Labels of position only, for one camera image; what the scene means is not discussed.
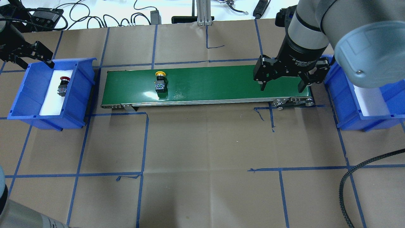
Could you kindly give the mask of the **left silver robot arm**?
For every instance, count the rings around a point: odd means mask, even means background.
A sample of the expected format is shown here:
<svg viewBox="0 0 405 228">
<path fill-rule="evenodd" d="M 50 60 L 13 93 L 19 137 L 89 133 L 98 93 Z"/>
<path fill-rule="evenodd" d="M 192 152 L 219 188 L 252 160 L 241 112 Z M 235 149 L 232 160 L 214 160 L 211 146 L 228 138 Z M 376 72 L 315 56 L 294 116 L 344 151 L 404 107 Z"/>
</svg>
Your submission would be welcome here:
<svg viewBox="0 0 405 228">
<path fill-rule="evenodd" d="M 12 62 L 22 69 L 28 68 L 22 57 L 42 61 L 53 69 L 53 52 L 41 42 L 31 44 L 25 40 L 12 22 L 19 19 L 6 18 L 1 15 L 1 60 Z M 46 216 L 9 198 L 9 188 L 3 168 L 1 172 L 1 227 L 2 228 L 68 228 L 69 225 Z"/>
</svg>

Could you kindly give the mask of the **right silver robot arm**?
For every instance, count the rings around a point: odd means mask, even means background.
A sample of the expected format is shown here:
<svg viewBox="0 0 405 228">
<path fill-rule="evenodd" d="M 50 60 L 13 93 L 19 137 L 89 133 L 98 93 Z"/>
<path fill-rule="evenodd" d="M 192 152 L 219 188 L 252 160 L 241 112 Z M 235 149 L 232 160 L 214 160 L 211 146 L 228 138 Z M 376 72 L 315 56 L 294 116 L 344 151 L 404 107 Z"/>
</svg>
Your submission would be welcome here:
<svg viewBox="0 0 405 228">
<path fill-rule="evenodd" d="M 403 0 L 300 0 L 281 9 L 275 25 L 285 28 L 275 58 L 261 55 L 253 79 L 265 89 L 280 77 L 299 77 L 298 92 L 323 82 L 334 61 L 353 85 L 378 88 L 404 80 Z"/>
</svg>

